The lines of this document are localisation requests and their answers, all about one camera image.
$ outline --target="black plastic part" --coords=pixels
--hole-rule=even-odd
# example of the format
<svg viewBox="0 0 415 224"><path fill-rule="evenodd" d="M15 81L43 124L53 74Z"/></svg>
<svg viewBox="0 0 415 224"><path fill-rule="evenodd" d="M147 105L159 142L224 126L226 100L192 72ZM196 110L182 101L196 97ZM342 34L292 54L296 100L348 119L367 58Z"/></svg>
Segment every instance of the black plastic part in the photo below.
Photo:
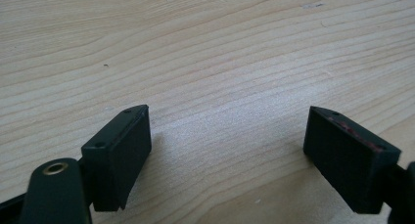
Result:
<svg viewBox="0 0 415 224"><path fill-rule="evenodd" d="M119 113L82 147L83 172L92 174L86 189L96 211L125 208L151 149L146 105Z"/></svg>
<svg viewBox="0 0 415 224"><path fill-rule="evenodd" d="M408 169L396 165L386 171L382 197L392 208L388 223L415 223L415 162Z"/></svg>
<svg viewBox="0 0 415 224"><path fill-rule="evenodd" d="M0 203L0 223L19 223L20 214L23 208L25 194L14 197L6 202Z"/></svg>
<svg viewBox="0 0 415 224"><path fill-rule="evenodd" d="M55 159L33 171L20 223L91 223L76 159Z"/></svg>
<svg viewBox="0 0 415 224"><path fill-rule="evenodd" d="M379 213L383 171L395 166L400 149L344 115L311 107L304 152L357 213Z"/></svg>

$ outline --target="black rubber pad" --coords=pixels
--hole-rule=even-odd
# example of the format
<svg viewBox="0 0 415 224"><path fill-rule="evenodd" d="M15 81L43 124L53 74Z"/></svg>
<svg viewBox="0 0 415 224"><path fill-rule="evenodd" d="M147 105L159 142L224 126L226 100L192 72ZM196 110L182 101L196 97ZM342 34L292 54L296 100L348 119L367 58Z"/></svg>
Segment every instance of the black rubber pad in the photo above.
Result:
<svg viewBox="0 0 415 224"><path fill-rule="evenodd" d="M85 172L93 174L88 191L96 211L125 208L128 195L152 150L149 107L119 113L84 146Z"/></svg>
<svg viewBox="0 0 415 224"><path fill-rule="evenodd" d="M381 174L400 149L344 115L311 107L304 153L357 213L379 213Z"/></svg>

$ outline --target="clamp jaw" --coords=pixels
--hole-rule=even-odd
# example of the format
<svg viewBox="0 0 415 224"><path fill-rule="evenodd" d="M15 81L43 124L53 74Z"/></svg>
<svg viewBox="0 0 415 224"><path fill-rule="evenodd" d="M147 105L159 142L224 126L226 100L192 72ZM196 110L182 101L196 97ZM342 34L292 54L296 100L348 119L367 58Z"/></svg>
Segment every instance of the clamp jaw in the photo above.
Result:
<svg viewBox="0 0 415 224"><path fill-rule="evenodd" d="M354 212L378 214L386 202L389 223L415 223L415 162L398 166L400 149L338 112L311 107L303 150Z"/></svg>
<svg viewBox="0 0 415 224"><path fill-rule="evenodd" d="M0 204L0 223L92 223L96 211L125 208L152 149L149 108L120 112L82 146L82 158L37 167L27 193Z"/></svg>

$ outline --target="light wood surface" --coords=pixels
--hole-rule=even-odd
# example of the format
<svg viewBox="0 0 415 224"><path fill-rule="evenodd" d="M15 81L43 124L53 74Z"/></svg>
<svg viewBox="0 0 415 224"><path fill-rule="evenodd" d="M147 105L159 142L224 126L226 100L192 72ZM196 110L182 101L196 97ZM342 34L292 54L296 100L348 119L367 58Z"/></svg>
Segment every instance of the light wood surface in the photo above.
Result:
<svg viewBox="0 0 415 224"><path fill-rule="evenodd" d="M154 149L94 223L386 223L301 147L314 105L415 159L415 0L0 0L0 202L140 104Z"/></svg>

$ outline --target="wood grain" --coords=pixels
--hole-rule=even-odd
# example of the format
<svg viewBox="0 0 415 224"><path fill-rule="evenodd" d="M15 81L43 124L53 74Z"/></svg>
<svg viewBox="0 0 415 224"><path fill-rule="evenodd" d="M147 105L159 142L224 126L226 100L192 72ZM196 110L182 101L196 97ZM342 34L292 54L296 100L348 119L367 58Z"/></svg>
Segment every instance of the wood grain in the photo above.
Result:
<svg viewBox="0 0 415 224"><path fill-rule="evenodd" d="M0 202L122 109L154 150L94 223L386 223L301 151L310 105L415 157L415 0L0 0Z"/></svg>

